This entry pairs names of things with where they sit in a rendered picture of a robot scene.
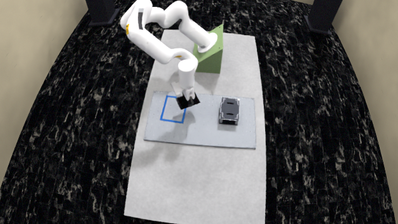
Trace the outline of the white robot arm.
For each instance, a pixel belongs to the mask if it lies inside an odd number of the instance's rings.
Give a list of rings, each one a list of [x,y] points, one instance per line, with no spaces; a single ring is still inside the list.
[[[164,11],[161,8],[152,7],[150,0],[137,0],[120,21],[122,28],[127,32],[128,38],[159,63],[166,65],[175,56],[182,60],[178,65],[179,82],[176,83],[175,81],[171,83],[176,97],[181,96],[180,91],[193,88],[195,85],[195,72],[198,60],[185,49],[168,48],[144,27],[145,24],[157,22],[161,27],[169,28],[179,19],[182,19],[179,31],[198,45],[200,53],[209,51],[215,45],[217,34],[208,34],[192,21],[189,17],[186,4],[181,1],[172,3]]]

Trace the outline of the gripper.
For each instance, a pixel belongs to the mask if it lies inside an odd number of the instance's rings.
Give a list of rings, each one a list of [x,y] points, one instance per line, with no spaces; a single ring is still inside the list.
[[[188,107],[192,107],[194,104],[193,99],[195,98],[194,88],[188,88],[188,89],[183,90],[183,96],[184,95],[188,101]]]

